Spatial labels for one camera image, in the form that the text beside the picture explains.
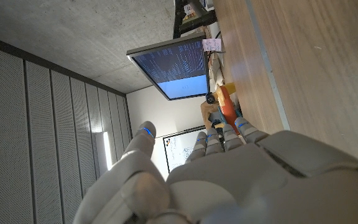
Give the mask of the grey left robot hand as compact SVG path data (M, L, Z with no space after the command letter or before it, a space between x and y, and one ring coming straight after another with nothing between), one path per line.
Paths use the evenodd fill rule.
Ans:
M244 118L201 132L163 178L142 123L124 155L88 190L75 223L358 223L358 159Z

